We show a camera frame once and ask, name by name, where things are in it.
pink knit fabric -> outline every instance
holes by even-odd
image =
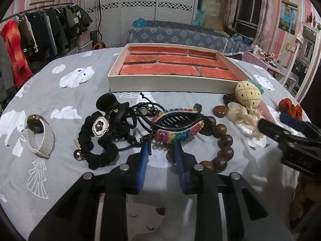
[[[263,111],[263,117],[267,120],[270,121],[272,123],[275,124],[275,119],[273,118],[271,112],[269,111],[268,107],[266,106],[266,104],[261,100],[259,106],[256,107],[257,109]]]

clothing rack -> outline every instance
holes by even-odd
[[[59,6],[59,5],[74,5],[74,3],[73,2],[55,3],[55,4],[49,4],[49,5],[38,6],[38,7],[35,7],[35,8],[30,8],[28,10],[25,10],[25,11],[22,11],[22,12],[18,12],[18,13],[15,13],[15,14],[7,17],[7,18],[4,18],[4,19],[1,20],[0,23],[3,23],[3,22],[5,22],[5,21],[7,21],[7,20],[9,20],[9,19],[11,19],[13,17],[16,17],[16,16],[20,15],[20,14],[24,14],[24,13],[31,12],[31,11],[34,11],[34,10],[39,10],[39,9],[42,9],[42,8],[47,8],[47,7],[52,7],[52,6]]]

white wardrobe door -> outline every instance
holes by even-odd
[[[119,2],[119,0],[101,0],[102,23],[100,32],[106,45],[120,44]],[[96,11],[98,9],[98,2],[96,0],[86,0],[85,7],[87,13],[94,21],[90,25],[90,30],[97,30],[100,19],[99,10]]]
[[[121,0],[120,40],[126,43],[128,30],[138,18],[155,20],[156,0]]]
[[[191,24],[195,0],[157,0],[155,20]]]

blue gripper pad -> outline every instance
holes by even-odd
[[[293,118],[286,113],[280,114],[280,121],[298,132],[302,132],[303,134],[306,133],[307,126],[305,125],[305,122]]]
[[[148,163],[148,144],[145,143],[141,149],[141,162],[136,175],[136,191],[137,194],[142,190],[145,181],[146,168]]]
[[[177,174],[179,176],[179,185],[183,193],[185,193],[186,176],[185,176],[185,170],[184,170],[183,160],[181,156],[181,149],[179,148],[177,142],[174,143],[174,155],[175,155]]]

bed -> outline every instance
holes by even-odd
[[[250,46],[235,42],[226,35],[188,24],[147,21],[129,30],[127,43],[168,43],[181,44],[217,50],[225,56],[242,55],[253,50]]]

